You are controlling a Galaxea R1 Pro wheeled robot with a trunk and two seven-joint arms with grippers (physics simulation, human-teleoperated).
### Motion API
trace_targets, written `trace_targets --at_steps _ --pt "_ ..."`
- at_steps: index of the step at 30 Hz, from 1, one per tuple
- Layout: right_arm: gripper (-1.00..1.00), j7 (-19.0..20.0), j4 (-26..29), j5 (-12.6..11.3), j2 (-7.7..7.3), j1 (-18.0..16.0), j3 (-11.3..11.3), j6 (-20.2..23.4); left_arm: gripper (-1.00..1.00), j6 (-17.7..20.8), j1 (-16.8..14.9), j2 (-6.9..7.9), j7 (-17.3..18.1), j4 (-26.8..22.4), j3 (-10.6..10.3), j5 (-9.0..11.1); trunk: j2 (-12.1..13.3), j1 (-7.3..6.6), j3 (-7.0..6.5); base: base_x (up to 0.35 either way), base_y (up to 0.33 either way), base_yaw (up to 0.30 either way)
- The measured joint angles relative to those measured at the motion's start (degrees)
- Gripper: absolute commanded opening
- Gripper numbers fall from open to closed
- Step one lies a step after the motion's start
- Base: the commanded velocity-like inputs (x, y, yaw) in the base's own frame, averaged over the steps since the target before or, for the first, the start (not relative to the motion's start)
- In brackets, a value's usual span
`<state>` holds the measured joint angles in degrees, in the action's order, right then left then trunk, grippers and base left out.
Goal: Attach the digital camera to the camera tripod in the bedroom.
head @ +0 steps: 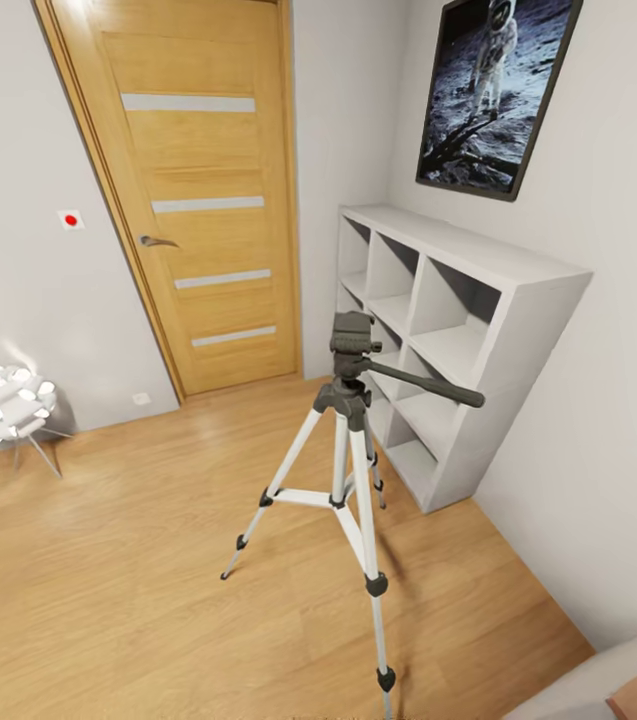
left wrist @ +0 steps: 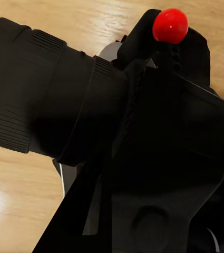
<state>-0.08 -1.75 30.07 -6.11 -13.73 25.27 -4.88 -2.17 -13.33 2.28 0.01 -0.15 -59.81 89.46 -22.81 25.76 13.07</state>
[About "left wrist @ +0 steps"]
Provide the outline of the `digital camera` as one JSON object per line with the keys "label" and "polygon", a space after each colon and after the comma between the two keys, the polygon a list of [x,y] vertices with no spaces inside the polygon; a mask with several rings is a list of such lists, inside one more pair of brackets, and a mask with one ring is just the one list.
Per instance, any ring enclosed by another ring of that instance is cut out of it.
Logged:
{"label": "digital camera", "polygon": [[[124,71],[0,18],[0,147],[76,167],[111,140],[112,253],[186,253],[224,181],[224,100],[207,39],[183,11],[149,9],[117,51]],[[82,235],[98,232],[102,174]]]}

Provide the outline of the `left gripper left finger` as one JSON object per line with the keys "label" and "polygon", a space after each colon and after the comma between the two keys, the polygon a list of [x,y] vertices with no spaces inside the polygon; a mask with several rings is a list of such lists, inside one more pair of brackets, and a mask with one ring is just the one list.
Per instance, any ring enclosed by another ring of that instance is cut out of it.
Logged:
{"label": "left gripper left finger", "polygon": [[[82,235],[102,174],[98,232]],[[112,253],[112,146],[90,153],[32,253]]]}

